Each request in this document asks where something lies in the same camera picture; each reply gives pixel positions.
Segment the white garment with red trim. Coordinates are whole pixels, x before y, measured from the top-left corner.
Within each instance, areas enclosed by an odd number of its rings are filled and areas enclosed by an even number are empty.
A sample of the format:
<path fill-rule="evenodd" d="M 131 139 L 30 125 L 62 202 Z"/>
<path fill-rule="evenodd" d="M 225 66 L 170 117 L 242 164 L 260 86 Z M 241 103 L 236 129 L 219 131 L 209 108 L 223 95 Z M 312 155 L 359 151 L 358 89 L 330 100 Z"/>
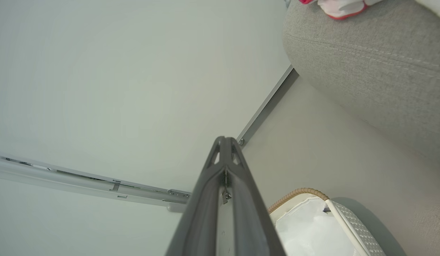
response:
<path fill-rule="evenodd" d="M 369 6 L 384 0 L 298 0 L 307 5 L 316 2 L 324 13 L 334 20 L 344 20 L 356 16 Z"/>

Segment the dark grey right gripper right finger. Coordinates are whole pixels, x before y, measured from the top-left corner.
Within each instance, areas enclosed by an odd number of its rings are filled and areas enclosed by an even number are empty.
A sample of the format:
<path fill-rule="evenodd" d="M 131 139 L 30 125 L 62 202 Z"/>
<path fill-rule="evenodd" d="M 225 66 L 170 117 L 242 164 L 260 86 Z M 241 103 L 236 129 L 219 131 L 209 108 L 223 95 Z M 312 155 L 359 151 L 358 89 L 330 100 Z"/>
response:
<path fill-rule="evenodd" d="M 286 256 L 267 208 L 234 138 L 226 138 L 225 184 L 232 193 L 236 256 Z"/>

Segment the grey metal door frame post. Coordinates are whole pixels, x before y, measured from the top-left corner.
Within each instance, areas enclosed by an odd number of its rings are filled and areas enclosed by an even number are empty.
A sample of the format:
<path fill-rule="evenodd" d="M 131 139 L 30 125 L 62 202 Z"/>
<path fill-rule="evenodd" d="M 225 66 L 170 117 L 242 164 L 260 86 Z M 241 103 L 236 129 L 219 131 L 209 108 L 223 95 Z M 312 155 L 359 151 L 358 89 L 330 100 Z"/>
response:
<path fill-rule="evenodd" d="M 0 156 L 0 179 L 107 199 L 163 206 L 182 213 L 191 193 L 61 170 Z"/>

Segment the grey fabric sofa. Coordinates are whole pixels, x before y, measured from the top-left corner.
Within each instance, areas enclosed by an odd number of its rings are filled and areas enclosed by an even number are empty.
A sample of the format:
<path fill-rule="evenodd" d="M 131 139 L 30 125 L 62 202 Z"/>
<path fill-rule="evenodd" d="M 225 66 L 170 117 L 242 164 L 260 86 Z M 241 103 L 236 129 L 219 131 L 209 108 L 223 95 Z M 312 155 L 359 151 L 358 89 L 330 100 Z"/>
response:
<path fill-rule="evenodd" d="M 314 88 L 440 166 L 438 15 L 415 0 L 384 0 L 334 20 L 292 0 L 282 40 Z"/>

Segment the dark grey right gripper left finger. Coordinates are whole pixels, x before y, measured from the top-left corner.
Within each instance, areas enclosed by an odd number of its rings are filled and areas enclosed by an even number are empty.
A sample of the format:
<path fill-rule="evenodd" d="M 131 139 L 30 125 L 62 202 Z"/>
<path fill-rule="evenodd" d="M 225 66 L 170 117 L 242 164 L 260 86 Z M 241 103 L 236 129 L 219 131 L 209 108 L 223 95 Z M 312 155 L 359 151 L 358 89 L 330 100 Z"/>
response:
<path fill-rule="evenodd" d="M 165 256 L 216 256 L 226 137 L 215 139 Z"/>

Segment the white laundry basket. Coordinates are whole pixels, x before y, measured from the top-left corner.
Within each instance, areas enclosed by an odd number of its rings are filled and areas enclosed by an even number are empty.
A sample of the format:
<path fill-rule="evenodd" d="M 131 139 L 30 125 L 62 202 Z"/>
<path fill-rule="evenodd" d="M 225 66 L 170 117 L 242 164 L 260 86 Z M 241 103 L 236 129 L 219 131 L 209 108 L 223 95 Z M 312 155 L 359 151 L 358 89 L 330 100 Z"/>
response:
<path fill-rule="evenodd" d="M 286 256 L 386 256 L 347 207 L 314 188 L 298 188 L 268 209 Z"/>

